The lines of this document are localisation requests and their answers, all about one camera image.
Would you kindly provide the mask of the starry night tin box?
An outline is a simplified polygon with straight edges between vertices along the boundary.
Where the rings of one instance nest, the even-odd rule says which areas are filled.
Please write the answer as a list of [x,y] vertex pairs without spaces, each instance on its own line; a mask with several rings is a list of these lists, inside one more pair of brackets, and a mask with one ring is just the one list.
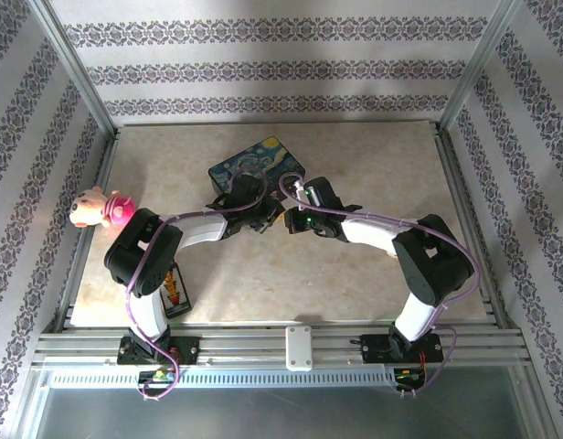
[[237,153],[230,158],[212,166],[207,171],[215,192],[220,195],[229,190],[231,177],[241,169],[242,173],[260,178],[260,173],[250,170],[251,167],[265,173],[268,181],[268,194],[283,201],[286,197],[279,189],[279,180],[287,173],[298,173],[305,176],[304,167],[274,136]]

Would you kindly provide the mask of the black card with orange arrows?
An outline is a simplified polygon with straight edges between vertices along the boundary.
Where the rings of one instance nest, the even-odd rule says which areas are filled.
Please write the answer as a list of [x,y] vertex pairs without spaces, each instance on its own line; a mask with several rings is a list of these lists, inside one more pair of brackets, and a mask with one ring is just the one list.
[[192,309],[182,274],[176,262],[172,263],[159,291],[168,319],[182,316]]

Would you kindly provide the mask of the pink plush toy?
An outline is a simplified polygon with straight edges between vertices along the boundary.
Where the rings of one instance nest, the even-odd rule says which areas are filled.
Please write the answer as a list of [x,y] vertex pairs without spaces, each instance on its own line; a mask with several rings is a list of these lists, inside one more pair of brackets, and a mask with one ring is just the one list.
[[125,226],[137,210],[132,198],[124,197],[113,190],[109,197],[102,189],[94,186],[81,191],[72,201],[69,212],[70,222],[77,228],[102,225],[104,228]]

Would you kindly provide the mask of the grey metal shelf plate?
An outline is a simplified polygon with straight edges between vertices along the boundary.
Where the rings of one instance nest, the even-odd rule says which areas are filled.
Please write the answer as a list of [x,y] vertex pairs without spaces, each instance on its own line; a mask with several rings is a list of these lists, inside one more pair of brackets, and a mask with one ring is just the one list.
[[375,388],[52,389],[23,439],[555,439],[498,389],[401,399]]

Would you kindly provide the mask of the aluminium frame post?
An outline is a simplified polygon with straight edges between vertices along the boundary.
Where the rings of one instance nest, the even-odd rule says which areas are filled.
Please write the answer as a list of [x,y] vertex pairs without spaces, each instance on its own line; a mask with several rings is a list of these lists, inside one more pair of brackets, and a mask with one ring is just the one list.
[[523,3],[524,0],[500,0],[442,113],[438,122],[439,133],[450,129],[515,12]]
[[107,111],[103,100],[73,47],[66,30],[60,22],[49,0],[27,0],[37,20],[43,27],[52,46],[58,53],[70,79],[74,82],[81,97],[86,102],[90,113],[95,117],[101,129],[109,136],[115,136],[117,127]]

